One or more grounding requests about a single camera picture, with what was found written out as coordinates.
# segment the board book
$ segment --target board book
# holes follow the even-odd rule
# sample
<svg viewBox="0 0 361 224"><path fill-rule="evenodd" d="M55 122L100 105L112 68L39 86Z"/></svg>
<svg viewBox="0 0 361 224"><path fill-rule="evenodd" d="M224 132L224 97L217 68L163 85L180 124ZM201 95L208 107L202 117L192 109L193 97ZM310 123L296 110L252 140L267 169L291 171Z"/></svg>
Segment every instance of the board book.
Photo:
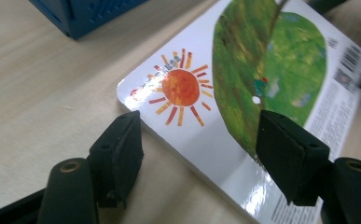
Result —
<svg viewBox="0 0 361 224"><path fill-rule="evenodd" d="M314 223L256 155L261 109L338 157L361 97L361 48L300 0L220 0L128 74L119 101L260 223Z"/></svg>

